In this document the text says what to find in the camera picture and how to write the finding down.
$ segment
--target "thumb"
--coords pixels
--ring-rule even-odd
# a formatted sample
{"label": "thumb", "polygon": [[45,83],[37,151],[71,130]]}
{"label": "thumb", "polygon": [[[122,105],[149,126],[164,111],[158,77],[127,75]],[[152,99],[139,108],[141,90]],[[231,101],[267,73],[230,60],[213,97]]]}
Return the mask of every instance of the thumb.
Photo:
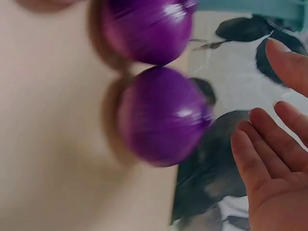
{"label": "thumb", "polygon": [[269,38],[266,56],[279,78],[290,88],[308,97],[308,57],[291,52],[283,43]]}

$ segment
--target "teal fabric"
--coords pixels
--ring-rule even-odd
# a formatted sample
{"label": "teal fabric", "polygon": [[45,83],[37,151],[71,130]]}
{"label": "teal fabric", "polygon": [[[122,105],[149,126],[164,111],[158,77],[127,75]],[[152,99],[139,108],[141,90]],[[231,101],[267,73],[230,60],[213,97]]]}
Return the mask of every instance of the teal fabric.
{"label": "teal fabric", "polygon": [[199,11],[254,13],[280,18],[299,31],[308,30],[306,0],[199,0]]}

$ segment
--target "beige background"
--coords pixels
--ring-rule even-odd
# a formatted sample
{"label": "beige background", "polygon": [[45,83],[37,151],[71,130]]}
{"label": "beige background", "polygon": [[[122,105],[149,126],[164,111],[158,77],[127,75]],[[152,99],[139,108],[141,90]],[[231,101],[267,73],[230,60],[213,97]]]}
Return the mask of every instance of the beige background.
{"label": "beige background", "polygon": [[114,113],[129,64],[100,41],[91,4],[0,1],[1,231],[167,229],[176,167],[121,146]]}

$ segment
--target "finger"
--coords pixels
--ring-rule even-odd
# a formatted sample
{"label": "finger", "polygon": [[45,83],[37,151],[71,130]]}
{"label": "finger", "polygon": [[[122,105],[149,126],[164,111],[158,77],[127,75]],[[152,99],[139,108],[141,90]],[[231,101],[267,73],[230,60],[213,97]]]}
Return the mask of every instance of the finger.
{"label": "finger", "polygon": [[307,152],[263,109],[253,109],[250,112],[250,121],[264,141],[292,172],[302,171],[307,166]]}
{"label": "finger", "polygon": [[231,146],[236,165],[250,195],[271,179],[270,174],[246,133],[236,130],[231,137]]}
{"label": "finger", "polygon": [[247,134],[272,178],[282,178],[291,173],[290,169],[262,139],[251,123],[242,121],[238,124],[237,129]]}
{"label": "finger", "polygon": [[283,123],[308,146],[308,117],[284,101],[277,102],[274,109]]}
{"label": "finger", "polygon": [[266,44],[266,56],[288,87],[308,97],[308,57],[290,52],[284,44],[272,38]]}

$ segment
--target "skin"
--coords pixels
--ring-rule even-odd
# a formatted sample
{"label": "skin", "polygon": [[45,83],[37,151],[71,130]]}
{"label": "skin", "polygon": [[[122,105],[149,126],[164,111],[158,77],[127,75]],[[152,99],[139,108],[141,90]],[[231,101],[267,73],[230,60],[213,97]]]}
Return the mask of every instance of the skin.
{"label": "skin", "polygon": [[[271,39],[268,60],[281,80],[308,97],[308,57]],[[276,114],[308,147],[308,117],[287,102]],[[261,108],[250,112],[231,137],[245,183],[252,231],[303,231],[308,227],[308,153]]]}

